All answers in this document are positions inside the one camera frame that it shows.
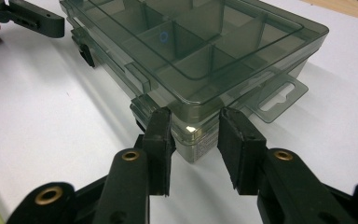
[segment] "white table surface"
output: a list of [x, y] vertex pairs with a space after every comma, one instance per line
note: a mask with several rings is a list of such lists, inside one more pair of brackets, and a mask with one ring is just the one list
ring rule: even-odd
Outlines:
[[[32, 3], [65, 16], [58, 0]], [[269, 147], [297, 153], [324, 183], [358, 184], [358, 19], [297, 0], [268, 0], [330, 28], [299, 80], [309, 92], [273, 123], [251, 121]], [[33, 189], [52, 181], [80, 189], [109, 171], [139, 133], [130, 98], [101, 68], [87, 66], [66, 25], [51, 39], [12, 22], [0, 32], [0, 213], [7, 219]], [[171, 196], [151, 198], [151, 223], [262, 223], [255, 197], [240, 197], [221, 155], [196, 164], [172, 157]]]

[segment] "plastic organizer box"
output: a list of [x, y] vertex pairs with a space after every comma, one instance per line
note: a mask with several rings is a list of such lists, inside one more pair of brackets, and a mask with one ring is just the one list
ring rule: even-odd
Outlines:
[[[308, 88], [296, 80], [328, 29], [256, 0], [61, 0], [80, 51], [130, 96], [134, 117], [172, 111], [179, 153], [216, 145], [223, 106], [272, 122]], [[264, 106], [283, 89], [286, 101]]]

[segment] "brass insert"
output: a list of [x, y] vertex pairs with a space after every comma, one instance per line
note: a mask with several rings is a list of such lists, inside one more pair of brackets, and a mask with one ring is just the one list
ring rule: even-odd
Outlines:
[[276, 151], [274, 153], [274, 155], [276, 158], [283, 160], [283, 161], [290, 161], [293, 159], [292, 154], [285, 152], [285, 151]]
[[129, 151], [123, 154], [121, 157], [124, 161], [135, 161], [139, 158], [139, 152], [137, 151]]
[[58, 186], [50, 187], [42, 190], [34, 199], [34, 202], [39, 205], [46, 205], [54, 203], [62, 196], [62, 188]]

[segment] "transparent gray plastic box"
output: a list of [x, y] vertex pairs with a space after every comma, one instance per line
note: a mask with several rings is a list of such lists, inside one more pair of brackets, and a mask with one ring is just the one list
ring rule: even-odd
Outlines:
[[[179, 153], [196, 161], [216, 145], [223, 106], [272, 122], [308, 88], [296, 80], [327, 27], [256, 0], [61, 0], [73, 39], [132, 99], [146, 127], [172, 111]], [[264, 105], [292, 87], [286, 101]]]

